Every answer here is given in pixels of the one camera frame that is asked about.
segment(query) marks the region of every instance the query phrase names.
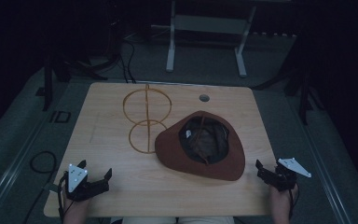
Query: metal stand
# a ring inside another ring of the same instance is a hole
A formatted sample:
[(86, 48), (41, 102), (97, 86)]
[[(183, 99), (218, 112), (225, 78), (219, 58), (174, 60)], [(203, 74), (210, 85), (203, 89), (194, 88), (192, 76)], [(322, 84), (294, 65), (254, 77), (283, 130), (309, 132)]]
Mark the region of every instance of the metal stand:
[(223, 34), (242, 35), (240, 44), (234, 49), (237, 59), (238, 71), (240, 77), (246, 77), (246, 69), (243, 63), (242, 51), (246, 39), (251, 29), (252, 21), (255, 15), (256, 6), (253, 6), (247, 20), (198, 17), (175, 14), (175, 0), (172, 0), (171, 8), (171, 36), (168, 49), (167, 72), (173, 72), (175, 58), (175, 30), (188, 30), (200, 32), (212, 32)]

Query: human hand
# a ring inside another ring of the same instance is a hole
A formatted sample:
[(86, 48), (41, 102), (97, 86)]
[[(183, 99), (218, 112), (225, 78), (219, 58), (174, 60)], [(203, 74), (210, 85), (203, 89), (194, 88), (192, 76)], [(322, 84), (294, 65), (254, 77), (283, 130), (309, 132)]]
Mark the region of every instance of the human hand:
[[(298, 186), (292, 189), (293, 201), (298, 194)], [(289, 224), (289, 214), (291, 209), (291, 198), (289, 190), (279, 192), (275, 187), (269, 186), (269, 205), (274, 224)]]
[(66, 197), (66, 190), (63, 195), (63, 223), (64, 224), (83, 224), (86, 222), (87, 212), (91, 199), (82, 202), (75, 202)]

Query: gray floor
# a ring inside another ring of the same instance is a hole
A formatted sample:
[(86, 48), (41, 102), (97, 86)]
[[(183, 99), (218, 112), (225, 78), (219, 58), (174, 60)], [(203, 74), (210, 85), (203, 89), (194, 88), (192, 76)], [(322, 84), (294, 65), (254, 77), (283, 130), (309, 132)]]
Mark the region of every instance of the gray floor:
[[(188, 40), (188, 36), (178, 38), (174, 71), (166, 73), (166, 35), (159, 35), (151, 42), (139, 43), (136, 35), (128, 40), (135, 47), (131, 73), (138, 82), (242, 87), (275, 76), (294, 41), (285, 36), (251, 35), (243, 53), (249, 76), (242, 78), (238, 76), (230, 41), (222, 47)], [(130, 45), (123, 45), (122, 55), (127, 62), (131, 56)], [(61, 161), (88, 87), (94, 82), (77, 71), (73, 74), (70, 83), (54, 83), (53, 105), (49, 111), (42, 112), (43, 98), (34, 93), (43, 86), (43, 71), (36, 73), (0, 120), (0, 223), (21, 223), (48, 179), (48, 175), (31, 170), (30, 159), (48, 150), (56, 155), (57, 163)], [(109, 77), (109, 82), (124, 81), (120, 66), (106, 69), (101, 75)], [(326, 112), (315, 105), (308, 111), (309, 125), (302, 125), (296, 113), (298, 96), (285, 96), (284, 84), (285, 81), (254, 94), (275, 156), (295, 157), (312, 173), (312, 178), (298, 180), (300, 198), (292, 223), (358, 223), (358, 175), (337, 130)], [(54, 110), (71, 112), (72, 117), (68, 123), (49, 122)], [(51, 169), (53, 165), (52, 158), (46, 154), (34, 164), (41, 170)], [(19, 171), (18, 174), (8, 172), (13, 170)], [(43, 215), (46, 198), (45, 192), (28, 223), (60, 223), (57, 218)], [(269, 217), (239, 219), (247, 224), (271, 223)], [(88, 219), (88, 223), (108, 222), (108, 218)]]

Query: metal leg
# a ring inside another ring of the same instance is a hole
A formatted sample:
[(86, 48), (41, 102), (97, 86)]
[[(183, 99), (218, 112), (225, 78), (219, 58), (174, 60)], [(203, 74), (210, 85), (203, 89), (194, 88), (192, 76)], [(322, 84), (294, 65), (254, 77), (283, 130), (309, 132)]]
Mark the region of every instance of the metal leg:
[(243, 33), (242, 33), (241, 43), (234, 49), (235, 58), (237, 59), (237, 65), (238, 65), (238, 71), (240, 73), (240, 77), (247, 76), (245, 64), (243, 63), (242, 51), (243, 51), (243, 47), (245, 46), (246, 39), (249, 35), (249, 30), (251, 29), (252, 20), (255, 15), (255, 10), (256, 10), (256, 7), (252, 7), (249, 18), (248, 18), (248, 22), (243, 30)]
[(171, 37), (170, 48), (168, 49), (167, 72), (173, 72), (173, 63), (175, 60), (175, 0), (172, 0), (171, 9)]

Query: tabletop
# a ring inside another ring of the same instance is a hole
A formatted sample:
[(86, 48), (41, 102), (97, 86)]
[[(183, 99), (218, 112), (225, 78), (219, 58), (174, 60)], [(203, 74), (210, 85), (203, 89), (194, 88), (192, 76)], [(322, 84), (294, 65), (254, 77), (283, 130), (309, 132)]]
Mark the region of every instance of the tabletop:
[[(162, 165), (156, 136), (193, 112), (226, 119), (245, 154), (237, 181), (185, 174)], [(248, 88), (197, 85), (94, 83), (90, 86), (58, 174), (87, 161), (88, 181), (113, 169), (110, 190), (94, 197), (89, 217), (254, 216), (269, 214), (268, 186), (255, 161), (276, 165), (253, 93)], [(58, 216), (57, 194), (44, 212)]]

